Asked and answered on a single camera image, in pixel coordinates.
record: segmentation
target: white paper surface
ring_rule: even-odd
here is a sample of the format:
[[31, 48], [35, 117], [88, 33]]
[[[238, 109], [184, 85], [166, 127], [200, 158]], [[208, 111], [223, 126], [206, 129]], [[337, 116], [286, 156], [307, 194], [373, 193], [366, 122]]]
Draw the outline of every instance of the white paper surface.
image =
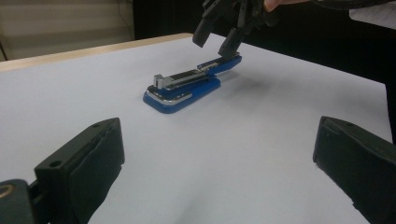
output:
[[119, 117], [126, 162], [90, 223], [367, 223], [312, 162], [321, 116], [391, 140], [383, 84], [248, 45], [222, 86], [172, 115], [142, 101], [157, 74], [217, 57], [190, 38], [0, 74], [0, 180]]

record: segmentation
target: table edge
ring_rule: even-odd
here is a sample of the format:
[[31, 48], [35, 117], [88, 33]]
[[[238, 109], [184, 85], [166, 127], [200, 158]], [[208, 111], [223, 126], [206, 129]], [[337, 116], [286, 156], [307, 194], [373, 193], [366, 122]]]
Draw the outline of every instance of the table edge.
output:
[[67, 52], [36, 56], [36, 57], [32, 57], [32, 58], [24, 58], [24, 59], [12, 60], [12, 61], [5, 61], [5, 62], [0, 62], [0, 72], [24, 68], [24, 67], [30, 67], [30, 66], [44, 64], [44, 63], [55, 63], [55, 62], [59, 62], [59, 61], [63, 61], [63, 60], [75, 59], [75, 58], [90, 56], [90, 55], [94, 55], [94, 54], [101, 54], [101, 53], [106, 53], [106, 52], [120, 50], [120, 49], [137, 48], [137, 47], [172, 41], [172, 40], [178, 40], [178, 39], [182, 39], [182, 38], [188, 38], [188, 37], [192, 37], [192, 34], [182, 33], [182, 34], [176, 34], [176, 35], [164, 35], [164, 36], [158, 36], [158, 37], [153, 37], [153, 38], [148, 38], [148, 39], [134, 40], [134, 41], [124, 42], [124, 43], [100, 46], [100, 47], [89, 48], [89, 49], [77, 49], [77, 50], [72, 50], [72, 51], [67, 51]]

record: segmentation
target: table surface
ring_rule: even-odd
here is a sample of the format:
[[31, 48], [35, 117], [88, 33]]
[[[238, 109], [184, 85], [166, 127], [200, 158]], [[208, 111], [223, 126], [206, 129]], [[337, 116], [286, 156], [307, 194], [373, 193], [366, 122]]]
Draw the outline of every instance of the table surface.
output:
[[32, 182], [54, 150], [118, 117], [126, 162], [91, 223], [368, 223], [312, 154], [321, 116], [390, 141], [383, 84], [242, 44], [243, 61], [193, 105], [143, 103], [154, 75], [217, 58], [223, 40], [0, 63], [0, 180]]

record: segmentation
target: stapler metal strip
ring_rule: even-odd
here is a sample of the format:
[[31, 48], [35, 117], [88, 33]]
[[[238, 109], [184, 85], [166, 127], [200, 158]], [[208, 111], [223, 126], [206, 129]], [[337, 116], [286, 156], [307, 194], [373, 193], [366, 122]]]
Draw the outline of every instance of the stapler metal strip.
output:
[[170, 77], [156, 75], [143, 101], [164, 114], [175, 113], [218, 88], [220, 81], [216, 74], [230, 70], [241, 61], [242, 57], [236, 53], [229, 60], [218, 58]]

